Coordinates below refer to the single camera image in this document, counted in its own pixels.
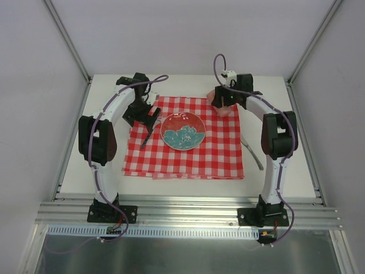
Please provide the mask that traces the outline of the fork with green handle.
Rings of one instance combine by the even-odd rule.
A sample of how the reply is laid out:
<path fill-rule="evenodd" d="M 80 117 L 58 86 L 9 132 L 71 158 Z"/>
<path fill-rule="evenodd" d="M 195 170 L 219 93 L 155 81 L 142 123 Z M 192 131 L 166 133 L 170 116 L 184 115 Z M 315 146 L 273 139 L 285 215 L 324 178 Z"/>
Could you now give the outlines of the fork with green handle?
<path fill-rule="evenodd" d="M 143 143 L 141 144 L 141 149 L 144 149 L 144 147 L 146 146 L 146 143 L 149 140 L 149 138 L 151 137 L 154 129 L 156 128 L 157 125 L 159 125 L 162 122 L 162 119 L 163 119 L 163 113 L 161 112 L 157 116 L 157 118 L 152 126 L 152 131 L 150 133 L 148 133 L 147 137 L 144 139 Z"/>

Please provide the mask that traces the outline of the salmon pink plastic cup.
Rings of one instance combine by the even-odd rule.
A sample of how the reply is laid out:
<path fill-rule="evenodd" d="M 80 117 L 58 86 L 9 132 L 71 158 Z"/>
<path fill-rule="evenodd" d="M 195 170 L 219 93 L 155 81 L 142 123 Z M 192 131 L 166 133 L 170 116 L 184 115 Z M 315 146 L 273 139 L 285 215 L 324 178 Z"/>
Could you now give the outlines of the salmon pink plastic cup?
<path fill-rule="evenodd" d="M 213 109 L 217 112 L 217 114 L 220 117 L 225 117 L 225 116 L 229 115 L 232 112 L 232 108 L 230 106 L 229 107 L 228 106 L 223 106 L 221 108 L 217 108 L 217 107 L 212 105 L 214 96 L 215 96 L 215 91 L 214 90 L 210 91 L 206 96 L 209 103 L 210 103 L 210 105 L 213 107 Z"/>

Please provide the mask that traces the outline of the red teal ceramic plate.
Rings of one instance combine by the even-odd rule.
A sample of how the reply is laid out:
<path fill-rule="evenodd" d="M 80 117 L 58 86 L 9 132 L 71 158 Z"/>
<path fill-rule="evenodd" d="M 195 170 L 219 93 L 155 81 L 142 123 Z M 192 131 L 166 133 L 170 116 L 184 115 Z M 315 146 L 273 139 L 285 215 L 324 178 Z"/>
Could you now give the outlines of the red teal ceramic plate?
<path fill-rule="evenodd" d="M 178 151 L 198 147 L 206 136 L 202 119 L 191 112 L 177 112 L 163 119 L 160 127 L 163 142 Z"/>

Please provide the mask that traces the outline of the silver table knife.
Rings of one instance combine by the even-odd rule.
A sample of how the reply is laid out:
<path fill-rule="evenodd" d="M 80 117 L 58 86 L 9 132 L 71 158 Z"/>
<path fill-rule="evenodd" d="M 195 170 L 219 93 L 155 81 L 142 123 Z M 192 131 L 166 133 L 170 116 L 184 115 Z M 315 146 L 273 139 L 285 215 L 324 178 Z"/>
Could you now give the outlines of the silver table knife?
<path fill-rule="evenodd" d="M 243 146 L 245 146 L 245 148 L 250 152 L 251 156 L 253 157 L 254 161 L 256 162 L 256 164 L 258 166 L 258 169 L 260 171 L 263 171 L 264 170 L 263 164 L 261 163 L 261 161 L 259 160 L 257 155 L 252 150 L 251 146 L 248 144 L 248 141 L 244 138 L 244 136 L 242 134 L 240 135 L 240 141 L 241 141 L 241 144 Z"/>

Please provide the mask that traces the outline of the red white checkered cloth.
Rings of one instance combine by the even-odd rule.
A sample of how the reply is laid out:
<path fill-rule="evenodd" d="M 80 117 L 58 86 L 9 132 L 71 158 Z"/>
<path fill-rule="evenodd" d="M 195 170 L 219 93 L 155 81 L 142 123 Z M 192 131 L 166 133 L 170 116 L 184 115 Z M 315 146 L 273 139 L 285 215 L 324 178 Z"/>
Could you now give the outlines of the red white checkered cloth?
<path fill-rule="evenodd" d="M 242 179 L 244 165 L 240 141 L 240 118 L 237 106 L 220 117 L 205 98 L 161 96 L 155 104 L 161 108 L 162 120 L 177 112 L 191 112 L 205 126 L 202 143 L 187 151 L 170 148 L 164 143 L 161 126 L 157 125 L 144 148 L 147 137 L 144 126 L 130 130 L 123 174 L 153 179 Z"/>

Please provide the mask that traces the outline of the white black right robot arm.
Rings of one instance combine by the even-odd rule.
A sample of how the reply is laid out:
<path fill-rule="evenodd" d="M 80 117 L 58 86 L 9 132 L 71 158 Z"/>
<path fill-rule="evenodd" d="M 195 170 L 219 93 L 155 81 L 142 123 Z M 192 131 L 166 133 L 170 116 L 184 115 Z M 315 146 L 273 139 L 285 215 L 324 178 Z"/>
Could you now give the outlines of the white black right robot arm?
<path fill-rule="evenodd" d="M 261 148 L 266 155 L 266 173 L 255 219 L 262 225 L 274 221 L 284 207 L 282 186 L 289 160 L 298 148 L 297 119 L 293 111 L 275 108 L 253 88 L 253 76 L 224 70 L 214 89 L 212 106 L 216 108 L 239 104 L 262 122 Z"/>

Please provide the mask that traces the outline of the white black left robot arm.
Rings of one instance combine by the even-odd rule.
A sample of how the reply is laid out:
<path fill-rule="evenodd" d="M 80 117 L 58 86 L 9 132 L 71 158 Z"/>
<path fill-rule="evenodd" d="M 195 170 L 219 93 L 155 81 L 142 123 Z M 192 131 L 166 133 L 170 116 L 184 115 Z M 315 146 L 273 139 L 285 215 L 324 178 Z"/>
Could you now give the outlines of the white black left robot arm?
<path fill-rule="evenodd" d="M 147 129 L 147 137 L 141 147 L 153 133 L 161 108 L 150 110 L 159 97 L 151 91 L 154 83 L 168 79 L 160 75 L 150 80 L 145 74 L 135 73 L 133 77 L 120 77 L 107 103 L 92 116 L 81 116 L 78 121 L 78 150 L 92 171 L 95 181 L 95 199 L 102 203 L 100 215 L 106 221 L 115 221 L 120 208 L 114 204 L 118 192 L 112 170 L 112 161 L 117 152 L 114 125 L 124 119 L 130 127 L 135 123 Z"/>

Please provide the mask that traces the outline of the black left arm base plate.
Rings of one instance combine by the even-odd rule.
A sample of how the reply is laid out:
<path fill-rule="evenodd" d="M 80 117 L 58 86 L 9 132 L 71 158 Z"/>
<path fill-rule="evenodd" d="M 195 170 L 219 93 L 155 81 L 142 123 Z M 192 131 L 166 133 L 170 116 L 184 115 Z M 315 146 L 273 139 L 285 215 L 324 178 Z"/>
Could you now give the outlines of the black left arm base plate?
<path fill-rule="evenodd" d="M 119 209 L 126 215 L 129 224 L 135 224 L 137 220 L 136 205 L 119 205 Z M 116 209 L 108 204 L 96 205 L 92 204 L 87 215 L 88 223 L 118 223 L 120 218 L 123 218 L 122 223 L 125 223 L 125 218 Z"/>

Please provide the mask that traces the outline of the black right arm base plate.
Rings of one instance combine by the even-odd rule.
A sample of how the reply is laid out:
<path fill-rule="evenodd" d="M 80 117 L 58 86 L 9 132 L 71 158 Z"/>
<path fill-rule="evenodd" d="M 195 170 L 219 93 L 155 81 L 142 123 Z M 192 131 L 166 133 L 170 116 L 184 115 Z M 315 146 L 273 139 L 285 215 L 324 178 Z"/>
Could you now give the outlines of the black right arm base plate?
<path fill-rule="evenodd" d="M 260 216 L 255 208 L 238 208 L 237 219 L 239 226 L 252 226 L 258 228 L 289 226 L 289 218 L 285 209 L 283 209 L 280 214 Z"/>

